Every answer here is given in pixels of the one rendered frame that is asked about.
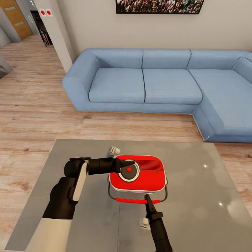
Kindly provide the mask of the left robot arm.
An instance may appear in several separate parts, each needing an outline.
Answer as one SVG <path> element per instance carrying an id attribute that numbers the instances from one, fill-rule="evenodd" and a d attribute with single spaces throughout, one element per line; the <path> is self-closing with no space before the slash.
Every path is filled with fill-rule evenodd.
<path id="1" fill-rule="evenodd" d="M 116 158 L 120 150 L 110 147 L 107 158 L 73 157 L 64 166 L 65 177 L 60 178 L 51 193 L 50 201 L 24 252 L 65 252 L 69 231 L 82 188 L 87 176 L 120 173 L 120 168 L 135 164 Z M 89 163 L 84 160 L 88 160 Z"/>

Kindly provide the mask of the radio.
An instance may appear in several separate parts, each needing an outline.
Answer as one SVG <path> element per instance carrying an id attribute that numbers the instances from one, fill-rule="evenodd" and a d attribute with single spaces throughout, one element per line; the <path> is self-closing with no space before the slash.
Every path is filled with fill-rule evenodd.
<path id="1" fill-rule="evenodd" d="M 110 196 L 110 184 L 117 191 L 135 193 L 157 193 L 165 187 L 166 197 L 163 200 L 152 201 L 153 204 L 167 199 L 168 180 L 162 161 L 155 156 L 149 155 L 119 155 L 116 158 L 126 161 L 135 161 L 135 164 L 120 168 L 120 173 L 110 173 L 108 194 Z M 147 200 L 113 198 L 119 202 L 147 204 Z"/>

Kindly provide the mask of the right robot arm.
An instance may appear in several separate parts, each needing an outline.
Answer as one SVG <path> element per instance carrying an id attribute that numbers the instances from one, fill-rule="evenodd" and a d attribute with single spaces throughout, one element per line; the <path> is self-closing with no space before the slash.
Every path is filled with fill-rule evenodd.
<path id="1" fill-rule="evenodd" d="M 140 218 L 139 228 L 151 230 L 152 237 L 155 243 L 155 252 L 172 252 L 168 235 L 162 220 L 163 213 L 157 212 L 149 194 L 144 196 L 147 200 L 146 218 Z"/>

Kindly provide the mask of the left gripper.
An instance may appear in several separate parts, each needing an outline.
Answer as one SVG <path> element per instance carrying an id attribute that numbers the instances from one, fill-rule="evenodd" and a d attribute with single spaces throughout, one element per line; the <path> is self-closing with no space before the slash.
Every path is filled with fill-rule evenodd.
<path id="1" fill-rule="evenodd" d="M 119 158 L 99 159 L 99 174 L 120 173 L 120 168 L 135 164 L 135 161 L 120 160 Z"/>

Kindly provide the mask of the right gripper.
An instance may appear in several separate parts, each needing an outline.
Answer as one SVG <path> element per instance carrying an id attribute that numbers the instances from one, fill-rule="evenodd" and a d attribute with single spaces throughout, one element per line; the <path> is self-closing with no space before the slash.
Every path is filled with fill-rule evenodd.
<path id="1" fill-rule="evenodd" d="M 153 240 L 158 241 L 165 239 L 168 235 L 162 220 L 163 213 L 162 212 L 157 212 L 152 200 L 149 196 L 149 194 L 146 194 L 144 196 L 145 200 L 147 200 L 146 204 L 146 219 L 150 219 L 150 228 L 151 228 L 151 233 Z"/>

